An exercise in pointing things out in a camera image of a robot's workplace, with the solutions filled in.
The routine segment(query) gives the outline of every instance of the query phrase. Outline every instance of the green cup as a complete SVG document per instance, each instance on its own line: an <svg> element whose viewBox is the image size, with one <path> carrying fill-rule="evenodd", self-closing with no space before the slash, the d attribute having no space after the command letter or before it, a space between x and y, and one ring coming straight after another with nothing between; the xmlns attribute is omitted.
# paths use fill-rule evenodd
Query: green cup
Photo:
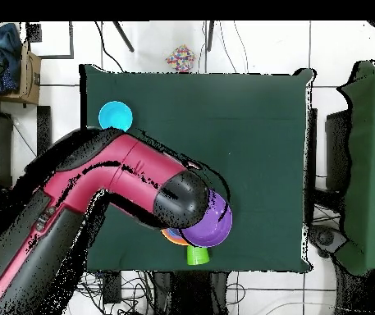
<svg viewBox="0 0 375 315"><path fill-rule="evenodd" d="M206 248L194 247L187 245L187 264L197 266L209 262L209 254Z"/></svg>

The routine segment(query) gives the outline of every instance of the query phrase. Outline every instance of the purple bowl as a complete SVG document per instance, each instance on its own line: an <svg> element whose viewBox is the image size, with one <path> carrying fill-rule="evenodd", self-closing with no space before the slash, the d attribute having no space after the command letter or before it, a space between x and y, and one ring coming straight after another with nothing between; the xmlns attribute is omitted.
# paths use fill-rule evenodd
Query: purple bowl
<svg viewBox="0 0 375 315"><path fill-rule="evenodd" d="M229 206L219 221L225 204L225 199L210 189L208 209L204 218L192 227L182 229L184 237L190 243L202 248L220 244L229 235L232 226L232 212Z"/></svg>

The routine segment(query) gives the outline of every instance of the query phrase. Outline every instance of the table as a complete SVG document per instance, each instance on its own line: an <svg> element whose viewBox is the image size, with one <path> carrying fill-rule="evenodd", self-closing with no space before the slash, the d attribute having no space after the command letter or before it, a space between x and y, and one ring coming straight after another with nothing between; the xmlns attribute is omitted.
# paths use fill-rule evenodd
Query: table
<svg viewBox="0 0 375 315"><path fill-rule="evenodd" d="M112 74L81 67L81 125L99 126L100 108L122 101L134 115L131 134L141 136L140 128L207 163L228 182L231 233L210 249L211 261L195 269L309 270L301 249L311 70L295 75ZM87 268L191 270L183 247L113 206L89 251Z"/></svg>
<svg viewBox="0 0 375 315"><path fill-rule="evenodd" d="M337 260L354 275L375 269L375 66L359 62L341 87L352 106L350 184L345 193L344 232L349 241Z"/></svg>

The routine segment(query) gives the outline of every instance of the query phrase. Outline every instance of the colorful object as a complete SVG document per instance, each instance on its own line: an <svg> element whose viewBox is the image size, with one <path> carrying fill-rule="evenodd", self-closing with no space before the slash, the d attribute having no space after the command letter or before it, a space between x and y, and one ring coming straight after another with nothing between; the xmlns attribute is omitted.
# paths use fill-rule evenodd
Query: colorful object
<svg viewBox="0 0 375 315"><path fill-rule="evenodd" d="M209 254L206 248L194 247L187 243L175 228L161 230L162 234L174 244L187 246L187 264L197 266L209 262Z"/></svg>
<svg viewBox="0 0 375 315"><path fill-rule="evenodd" d="M209 253L206 248L195 248L187 245L187 264L189 266L197 266L209 262Z"/></svg>
<svg viewBox="0 0 375 315"><path fill-rule="evenodd" d="M210 189L208 207L199 222L181 230L166 228L161 232L172 243L187 246L187 264L194 266L209 262L206 248L220 244L230 233L231 226L231 208L223 197ZM191 244L196 246L189 244L181 236L180 231Z"/></svg>
<svg viewBox="0 0 375 315"><path fill-rule="evenodd" d="M194 60L194 53L182 44L167 58L167 63L179 72L189 72Z"/></svg>
<svg viewBox="0 0 375 315"><path fill-rule="evenodd" d="M161 230L161 232L165 236L165 238L167 238L174 244L184 245L184 246L190 245L183 239L183 237L175 229L166 228L165 230Z"/></svg>
<svg viewBox="0 0 375 315"><path fill-rule="evenodd" d="M106 103L99 111L98 121L101 128L109 127L128 131L133 121L131 109L122 102Z"/></svg>

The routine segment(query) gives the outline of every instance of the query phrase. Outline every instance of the dark clothing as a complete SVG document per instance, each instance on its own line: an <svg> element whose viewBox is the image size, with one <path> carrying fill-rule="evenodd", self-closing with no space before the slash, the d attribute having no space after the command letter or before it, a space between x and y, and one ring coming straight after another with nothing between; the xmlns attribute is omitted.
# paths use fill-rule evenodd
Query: dark clothing
<svg viewBox="0 0 375 315"><path fill-rule="evenodd" d="M0 94L20 88L22 43L18 30L12 23L0 27Z"/></svg>

